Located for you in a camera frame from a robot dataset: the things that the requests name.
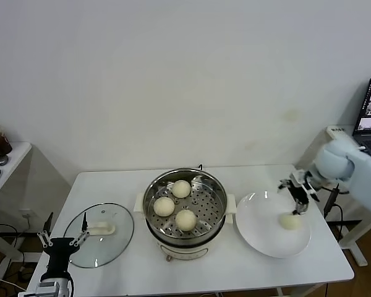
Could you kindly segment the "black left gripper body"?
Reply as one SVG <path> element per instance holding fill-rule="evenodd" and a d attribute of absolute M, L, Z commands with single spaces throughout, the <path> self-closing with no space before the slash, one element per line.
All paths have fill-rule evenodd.
<path fill-rule="evenodd" d="M 49 255 L 46 274 L 65 274 L 68 272 L 70 256 L 80 249 L 74 238 L 53 238 L 43 248 Z"/>

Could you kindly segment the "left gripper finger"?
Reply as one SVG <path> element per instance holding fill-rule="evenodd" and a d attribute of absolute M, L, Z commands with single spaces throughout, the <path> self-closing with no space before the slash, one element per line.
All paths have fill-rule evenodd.
<path fill-rule="evenodd" d="M 53 213 L 51 212 L 48 219 L 45 221 L 43 225 L 43 229 L 37 233 L 37 236 L 40 239 L 43 248 L 53 246 L 53 243 L 50 239 L 50 229 L 51 229 L 52 219 L 53 219 Z"/>
<path fill-rule="evenodd" d="M 74 238 L 69 243 L 69 245 L 74 246 L 74 247 L 81 246 L 86 241 L 86 239 L 89 237 L 89 235 L 90 235 L 90 233 L 88 231 L 87 214 L 84 213 L 83 214 L 83 220 L 82 220 L 81 232 L 76 238 Z"/>

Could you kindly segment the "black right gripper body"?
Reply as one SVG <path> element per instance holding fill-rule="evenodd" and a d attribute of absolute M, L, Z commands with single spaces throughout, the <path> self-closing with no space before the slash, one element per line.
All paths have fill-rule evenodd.
<path fill-rule="evenodd" d="M 291 193 L 302 205 L 316 198 L 316 190 L 311 186 L 305 171 L 293 171 L 290 175 Z"/>

